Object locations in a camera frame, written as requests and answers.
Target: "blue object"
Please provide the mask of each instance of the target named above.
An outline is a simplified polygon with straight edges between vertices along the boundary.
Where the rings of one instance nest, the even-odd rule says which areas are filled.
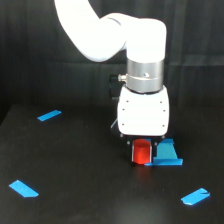
[[[160,143],[157,146],[157,157],[155,159],[177,159],[173,144]]]
[[[39,195],[37,192],[29,188],[28,186],[26,186],[24,183],[22,183],[19,180],[10,184],[9,187],[11,187],[17,193],[21,194],[24,198],[36,197]]]
[[[178,159],[173,144],[173,139],[164,139],[157,146],[157,157],[153,158],[153,163],[146,163],[145,166],[181,166],[183,159]]]
[[[45,120],[47,120],[49,118],[57,116],[58,114],[61,114],[61,111],[54,110],[54,111],[52,111],[50,113],[47,113],[47,114],[45,114],[43,116],[38,117],[37,119],[40,120],[40,121],[45,121]]]
[[[153,163],[146,163],[145,166],[181,166],[183,159],[157,159],[154,157]]]
[[[161,143],[171,143],[171,144],[174,144],[174,141],[173,141],[172,138],[166,138],[166,139],[164,139]]]
[[[194,205],[209,196],[209,192],[207,192],[204,188],[200,188],[199,190],[181,198],[181,200],[185,205]]]

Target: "red block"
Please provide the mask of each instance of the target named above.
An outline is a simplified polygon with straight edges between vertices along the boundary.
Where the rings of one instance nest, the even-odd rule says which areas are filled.
[[[151,162],[151,144],[145,139],[134,140],[132,161],[138,164]]]

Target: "blue tape strip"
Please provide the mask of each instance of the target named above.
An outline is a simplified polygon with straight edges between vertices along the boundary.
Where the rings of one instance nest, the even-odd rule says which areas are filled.
[[[145,166],[181,166],[183,159],[153,159],[153,163],[146,163]]]
[[[166,138],[166,139],[164,139],[161,143],[171,143],[171,144],[174,144],[174,141],[173,141],[172,138]]]
[[[181,200],[185,205],[194,205],[209,196],[209,192],[207,192],[204,188],[200,188],[197,191],[181,198]]]
[[[52,118],[52,117],[54,117],[54,116],[56,116],[58,114],[61,114],[61,111],[54,110],[54,111],[52,111],[50,113],[47,113],[47,114],[45,114],[43,116],[38,117],[37,119],[40,120],[40,121],[45,121],[45,120],[47,120],[49,118]]]
[[[176,151],[173,144],[160,143],[157,147],[157,157],[156,159],[177,159]]]
[[[9,187],[11,187],[14,191],[18,192],[19,194],[21,194],[24,198],[36,197],[39,195],[37,192],[29,188],[19,180],[10,184]]]

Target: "blue tape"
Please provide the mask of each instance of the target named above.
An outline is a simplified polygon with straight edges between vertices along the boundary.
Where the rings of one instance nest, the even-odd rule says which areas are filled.
[[[204,188],[200,188],[197,191],[181,198],[181,200],[185,205],[194,205],[209,196],[209,192],[207,192]]]
[[[173,144],[160,143],[157,146],[157,157],[156,159],[177,159],[176,151]]]
[[[24,183],[22,183],[19,180],[10,184],[9,187],[11,187],[17,193],[21,194],[24,198],[37,197],[39,195],[37,192],[29,188],[28,186],[26,186]]]
[[[40,121],[45,121],[45,120],[47,120],[49,118],[57,116],[58,114],[61,114],[61,111],[54,110],[54,111],[52,111],[50,113],[47,113],[47,114],[45,114],[43,116],[38,117],[37,119],[40,120]]]
[[[157,159],[154,157],[153,163],[146,163],[145,166],[181,166],[183,159]]]
[[[172,138],[166,138],[166,139],[164,139],[161,143],[171,143],[171,144],[174,144],[174,141],[173,141]]]

